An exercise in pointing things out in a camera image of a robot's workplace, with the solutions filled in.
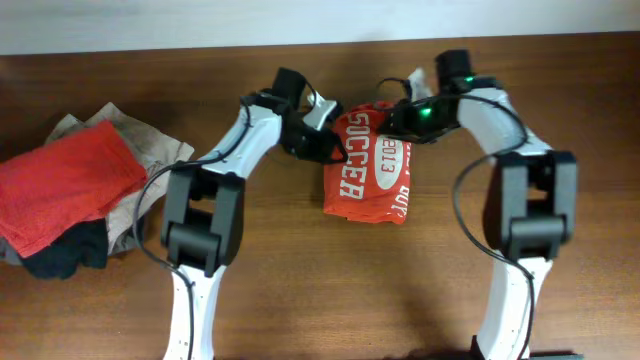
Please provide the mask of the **orange t-shirt with white print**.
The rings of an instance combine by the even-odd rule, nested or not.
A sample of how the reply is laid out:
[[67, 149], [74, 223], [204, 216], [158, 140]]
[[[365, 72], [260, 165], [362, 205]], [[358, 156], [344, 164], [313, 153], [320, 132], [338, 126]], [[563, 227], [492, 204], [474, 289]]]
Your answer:
[[388, 105], [359, 105], [336, 120], [348, 159], [324, 167], [324, 213], [371, 224], [405, 222], [412, 144], [377, 133], [385, 120], [380, 109]]

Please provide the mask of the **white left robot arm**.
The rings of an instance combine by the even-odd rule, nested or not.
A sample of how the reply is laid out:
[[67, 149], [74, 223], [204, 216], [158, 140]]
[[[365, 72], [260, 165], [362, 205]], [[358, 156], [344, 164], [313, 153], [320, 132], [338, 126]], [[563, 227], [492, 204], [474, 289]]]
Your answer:
[[300, 160], [346, 161], [329, 128], [341, 111], [301, 73], [281, 68], [270, 87], [241, 97], [236, 121], [210, 152], [170, 170], [161, 232], [173, 279], [165, 358], [213, 358], [216, 303], [241, 245], [247, 179], [276, 146]]

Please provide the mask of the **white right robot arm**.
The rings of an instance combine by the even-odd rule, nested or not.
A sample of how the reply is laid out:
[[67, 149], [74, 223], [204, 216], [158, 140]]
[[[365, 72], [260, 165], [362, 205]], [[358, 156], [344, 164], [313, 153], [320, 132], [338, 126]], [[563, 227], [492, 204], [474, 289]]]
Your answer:
[[[538, 298], [559, 250], [573, 236], [578, 165], [528, 128], [493, 76], [475, 73], [464, 49], [435, 59], [438, 91], [422, 69], [398, 82], [405, 97], [386, 109], [382, 134], [413, 144], [433, 144], [457, 129], [468, 131], [483, 151], [456, 177], [452, 202], [465, 236], [493, 260], [483, 322], [467, 351], [452, 359], [531, 359], [530, 340]], [[463, 182], [478, 167], [492, 167], [484, 210], [484, 237], [465, 223]]]

